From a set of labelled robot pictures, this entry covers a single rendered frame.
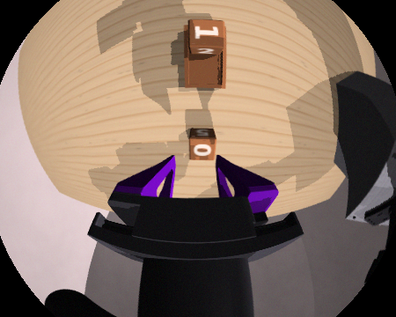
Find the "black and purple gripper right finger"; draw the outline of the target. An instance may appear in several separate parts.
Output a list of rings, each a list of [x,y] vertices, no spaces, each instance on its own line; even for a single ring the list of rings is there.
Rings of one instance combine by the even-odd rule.
[[[248,198],[253,214],[266,212],[279,193],[272,181],[216,155],[216,181],[219,197],[232,196],[225,177],[234,188],[234,196]]]

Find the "brown number cube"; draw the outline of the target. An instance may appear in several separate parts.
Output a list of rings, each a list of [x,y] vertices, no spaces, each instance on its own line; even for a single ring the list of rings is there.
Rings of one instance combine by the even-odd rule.
[[[189,134],[189,159],[214,160],[216,134],[214,129],[191,128]]]
[[[191,54],[219,55],[225,48],[222,20],[189,19],[188,47]]]

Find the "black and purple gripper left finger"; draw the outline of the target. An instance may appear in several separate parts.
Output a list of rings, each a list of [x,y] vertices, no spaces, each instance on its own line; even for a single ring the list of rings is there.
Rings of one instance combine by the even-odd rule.
[[[114,191],[157,196],[158,187],[165,178],[165,183],[159,196],[172,197],[175,168],[175,156],[172,155],[157,165],[118,182]]]

